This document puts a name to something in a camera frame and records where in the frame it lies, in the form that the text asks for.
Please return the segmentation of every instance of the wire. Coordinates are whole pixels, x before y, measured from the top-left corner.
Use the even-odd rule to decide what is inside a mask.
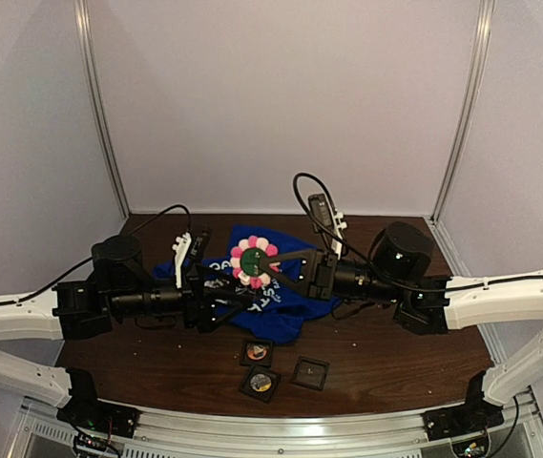
[[[176,320],[176,317],[172,315],[163,317],[163,319],[165,318],[171,318],[171,321],[169,324],[146,325],[146,324],[140,323],[139,318],[134,318],[134,324],[136,325],[136,327],[144,331],[162,331],[165,329],[174,329],[176,325],[178,324],[178,320]]]
[[[509,442],[509,440],[512,437],[512,434],[515,432],[515,429],[517,428],[517,423],[519,422],[519,401],[517,401],[517,396],[513,396],[512,400],[515,402],[515,420],[512,422],[512,427],[509,430],[509,434],[507,434],[507,437],[504,438],[504,441],[498,446],[496,450],[494,450],[490,455],[486,455],[485,458],[493,458],[496,456],[502,448]]]
[[[420,287],[418,285],[411,285],[411,284],[406,284],[406,283],[404,283],[402,281],[396,281],[395,279],[392,279],[392,278],[388,277],[387,275],[383,274],[377,268],[377,266],[372,262],[370,256],[366,256],[363,252],[361,252],[360,250],[355,248],[353,245],[348,243],[347,240],[343,240],[343,239],[340,239],[339,237],[337,237],[336,234],[334,234],[332,231],[330,231],[328,228],[326,228],[322,224],[322,222],[319,219],[317,219],[309,211],[309,209],[307,208],[307,205],[305,205],[303,197],[301,196],[301,191],[299,190],[299,179],[302,178],[302,177],[313,179],[314,181],[316,181],[319,184],[322,183],[322,182],[320,181],[319,178],[314,177],[313,175],[305,173],[305,172],[301,172],[301,173],[298,173],[298,174],[294,175],[294,178],[292,179],[292,190],[294,192],[294,196],[297,199],[297,202],[299,202],[299,205],[301,205],[301,208],[303,209],[305,214],[309,217],[309,219],[311,219],[311,221],[313,221],[313,223],[316,224],[318,226],[318,228],[322,232],[324,232],[325,234],[327,234],[332,239],[338,241],[339,243],[344,244],[347,248],[349,248],[349,250],[352,253],[354,253],[358,258],[363,260],[366,263],[366,265],[368,265],[368,267],[373,271],[373,273],[375,275],[377,275],[381,280],[386,281],[387,283],[389,283],[389,284],[391,284],[393,286],[396,286],[396,287],[399,287],[399,288],[402,288],[402,289],[406,289],[407,291],[413,291],[413,292],[416,292],[416,293],[454,293],[454,292],[458,292],[458,291],[467,291],[467,290],[470,290],[470,289],[478,289],[478,288],[493,285],[493,284],[510,283],[510,282],[513,282],[513,281],[543,280],[543,275],[535,275],[535,274],[533,274],[533,275],[521,275],[521,276],[517,276],[517,277],[507,277],[505,279],[491,280],[491,281],[488,281],[487,284],[485,284],[485,283],[483,283],[481,281],[481,282],[473,283],[473,284],[465,284],[463,286],[454,286],[452,288],[435,288],[435,289],[422,288],[422,287]],[[379,238],[379,240],[381,240],[382,235],[383,234],[378,234],[377,238]],[[374,244],[375,244],[375,241],[373,241],[373,245],[369,249],[369,255],[372,254]]]
[[[70,418],[68,418],[68,416],[66,414],[64,414],[61,410],[59,410],[58,413],[61,414],[60,415],[61,417],[63,417],[63,421],[68,423],[77,432],[77,434],[74,435],[73,440],[72,440],[72,451],[73,451],[74,455],[76,455],[77,457],[80,457],[80,456],[82,456],[82,453],[87,453],[87,456],[91,456],[90,453],[84,452],[82,450],[78,450],[78,448],[77,448],[79,440],[80,440],[80,442],[84,442],[84,441],[82,441],[82,439],[80,439],[80,436],[82,436],[85,439],[88,439],[89,441],[94,442],[94,443],[101,442],[103,444],[103,446],[106,448],[102,453],[105,454],[108,450],[111,450],[118,458],[122,457],[122,454],[120,453],[120,451],[118,451],[115,446],[110,444],[110,440],[112,439],[112,428],[113,428],[112,417],[109,417],[109,418],[106,419],[106,421],[109,424],[108,438],[103,440],[103,439],[98,438],[98,437],[93,437],[91,434],[88,434],[88,433],[84,432],[82,429],[77,427],[73,423],[73,421]]]
[[[154,215],[153,217],[151,217],[150,219],[147,219],[145,220],[144,222],[142,222],[140,225],[138,225],[135,229],[133,229],[131,232],[128,232],[127,235],[129,236],[132,236],[133,234],[135,234],[136,232],[139,232],[141,231],[144,227],[146,227],[148,224],[150,224],[151,222],[154,222],[156,221],[157,219],[159,219],[160,217],[162,217],[163,215],[165,215],[166,213],[169,213],[171,212],[172,210],[176,210],[177,208],[179,208],[180,210],[182,210],[186,216],[188,217],[188,222],[186,223],[186,228],[188,229],[188,232],[191,231],[191,227],[192,227],[192,222],[193,222],[193,218],[191,216],[191,212],[188,210],[188,208],[186,208],[186,205],[182,205],[181,203],[176,203],[174,205],[170,205],[169,207],[167,207],[166,209],[164,210],[161,210],[160,212],[158,212],[156,215]]]
[[[188,217],[188,223],[187,223],[187,229],[188,231],[190,232],[191,230],[191,222],[192,222],[192,217],[191,217],[191,213],[190,211],[188,210],[188,208],[186,208],[186,206],[182,205],[181,203],[177,203],[177,204],[174,204],[174,205],[170,205],[169,207],[165,208],[164,210],[161,210],[160,212],[158,212],[156,215],[154,215],[153,217],[151,217],[150,219],[147,219],[146,221],[144,221],[143,223],[141,223],[140,225],[138,225],[135,229],[133,229],[132,231],[128,232],[127,235],[128,236],[132,236],[133,234],[135,234],[136,232],[139,232],[140,230],[142,230],[144,227],[146,227],[148,224],[150,224],[151,222],[157,220],[159,217],[165,215],[166,213],[168,212],[171,212],[172,210],[175,210],[175,209],[181,209],[184,211],[184,213],[186,213],[186,216]],[[44,286],[42,286],[40,289],[28,294],[27,296],[23,296],[22,298],[18,298],[16,300],[12,300],[12,301],[0,301],[0,306],[4,306],[4,305],[17,305],[18,303],[21,303],[21,302],[27,302],[27,301],[31,301],[32,299],[35,299],[37,298],[38,296],[40,296],[41,294],[47,292],[49,289],[51,289],[53,286],[55,286],[57,283],[59,283],[60,281],[62,281],[63,279],[65,279],[68,275],[70,275],[72,272],[74,272],[75,270],[79,269],[80,267],[82,267],[83,265],[85,265],[87,262],[89,262],[92,258],[91,257],[88,257],[86,258],[85,260],[82,260],[81,262],[73,265],[72,267],[70,267],[68,270],[66,270],[64,273],[62,273],[59,277],[57,277],[56,279],[54,279],[53,281],[45,284]]]
[[[326,195],[326,198],[328,199],[328,205],[330,205],[330,208],[333,212],[333,214],[336,214],[337,213],[337,207],[335,206],[335,201],[333,200],[332,196],[330,195],[330,191],[328,191],[328,188],[326,187],[326,185],[322,182],[321,179],[319,179],[318,177],[314,176],[314,175],[311,175],[311,174],[308,174],[307,172],[301,172],[298,174],[300,177],[303,177],[303,178],[308,178],[308,179],[311,179],[312,181],[314,181],[316,184],[318,184],[318,186],[320,186],[320,188],[322,188],[322,191],[324,192],[324,194]],[[339,234],[341,235],[338,239],[337,237],[334,238],[334,240],[336,241],[340,241],[341,242],[341,256],[345,257],[349,254],[349,248],[347,247],[347,245],[343,242],[344,241],[347,241],[345,235],[344,235],[344,231],[343,229],[340,229],[339,230]],[[326,239],[325,237],[325,234],[320,234],[320,236],[322,237],[322,240],[324,242],[324,248],[326,248],[327,251],[332,251],[331,249],[331,246],[330,246],[330,243],[328,243],[328,240]]]
[[[343,314],[342,316],[338,317],[337,314],[335,313],[342,305],[344,304],[347,304],[349,303],[349,301],[341,301],[339,302],[339,304],[336,306],[336,307],[333,307],[333,309],[330,311],[330,316],[337,320],[338,322],[342,321],[342,320],[346,320],[348,318],[351,318],[355,315],[358,315],[360,312],[362,312],[363,310],[365,310],[366,308],[369,308],[369,307],[372,307],[372,306],[375,306],[376,303],[375,302],[365,302],[361,305],[358,306],[358,308],[355,308],[353,310],[350,310],[349,312],[346,312],[345,314]]]

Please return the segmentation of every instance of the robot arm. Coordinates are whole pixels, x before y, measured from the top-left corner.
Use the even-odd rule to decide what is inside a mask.
[[[141,264],[136,239],[116,236],[94,245],[94,273],[86,281],[59,283],[34,300],[0,306],[0,340],[88,339],[134,317],[182,313],[186,327],[211,332],[249,306],[238,295],[237,281],[200,264],[209,233],[178,238],[177,276],[153,280]],[[394,321],[416,334],[443,334],[479,323],[543,320],[543,271],[525,280],[425,278],[432,242],[419,230],[393,223],[376,240],[366,261],[340,259],[336,252],[304,250],[259,260],[262,272],[299,294],[325,300],[338,296],[395,306]],[[296,279],[271,264],[300,260]],[[204,286],[209,275],[224,277],[228,287]],[[12,298],[0,298],[0,301]],[[230,301],[231,311],[216,314],[216,301]],[[543,376],[543,331],[498,367],[475,376],[462,406],[426,412],[430,439],[461,435],[502,423],[502,405]],[[97,400],[90,374],[77,369],[43,367],[0,352],[0,386],[59,408],[60,419],[83,427],[133,436],[137,411]]]

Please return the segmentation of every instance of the white wall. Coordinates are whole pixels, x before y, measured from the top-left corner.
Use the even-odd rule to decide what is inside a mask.
[[[478,3],[91,2],[130,205],[297,212],[306,170],[349,213],[429,215]]]
[[[543,267],[543,1],[497,2],[481,94],[441,220],[474,275]],[[497,329],[512,354],[542,325]],[[533,388],[543,413],[543,380]]]
[[[73,2],[0,1],[0,294],[50,281],[120,222]],[[49,362],[57,343],[3,348]],[[0,456],[19,405],[18,396],[0,391]]]

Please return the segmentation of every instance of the wooden tabletop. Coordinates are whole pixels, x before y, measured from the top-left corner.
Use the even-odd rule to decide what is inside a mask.
[[[132,216],[129,230],[149,216]],[[375,235],[394,220],[429,233],[422,219],[348,217],[348,240],[365,251]],[[207,256],[226,254],[233,224],[283,231],[320,244],[302,216],[194,215],[194,225],[214,231]],[[169,260],[172,244],[185,227],[184,216],[165,216],[138,237],[145,267]],[[437,249],[428,270],[448,274]],[[89,370],[101,398],[139,406],[196,413],[264,416],[325,416],[382,413],[438,406],[464,398],[470,377],[490,366],[476,328],[444,336],[415,336],[392,321],[391,309],[371,307],[344,321],[330,316],[307,322],[291,345],[276,346],[272,370],[283,378],[269,404],[238,391],[246,368],[239,356],[249,332],[227,325],[213,334],[184,330],[145,331],[132,322],[81,342],[66,342],[59,363]],[[330,363],[323,391],[292,385],[300,355]]]

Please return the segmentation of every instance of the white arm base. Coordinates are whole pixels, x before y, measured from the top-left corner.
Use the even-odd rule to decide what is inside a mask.
[[[172,249],[176,252],[174,255],[174,267],[176,270],[176,288],[182,289],[182,264],[186,260],[188,249],[191,247],[191,235],[185,232],[184,235],[176,237],[176,244]]]
[[[330,209],[332,212],[332,222],[334,226],[334,233],[339,238],[342,239],[342,233],[344,229],[347,229],[347,223],[344,221],[344,214],[341,212],[334,213],[335,209]],[[334,240],[331,242],[330,247],[332,248],[332,251],[337,255],[337,259],[341,259],[341,254],[344,251],[344,246],[342,243],[339,243],[338,241]]]
[[[525,275],[543,275],[543,270]],[[470,279],[454,277],[447,288],[514,276]],[[512,281],[486,288],[447,293],[444,308],[448,329],[483,323],[543,320],[543,280]]]
[[[72,398],[72,381],[65,369],[31,363],[3,351],[0,351],[0,388],[58,408]]]
[[[17,296],[0,296],[0,302],[17,298]],[[57,294],[54,291],[47,291],[21,304],[0,306],[0,341],[63,339],[61,323],[52,315],[52,310],[56,307]]]
[[[543,329],[504,363],[489,369],[483,378],[484,400],[503,406],[543,376]]]

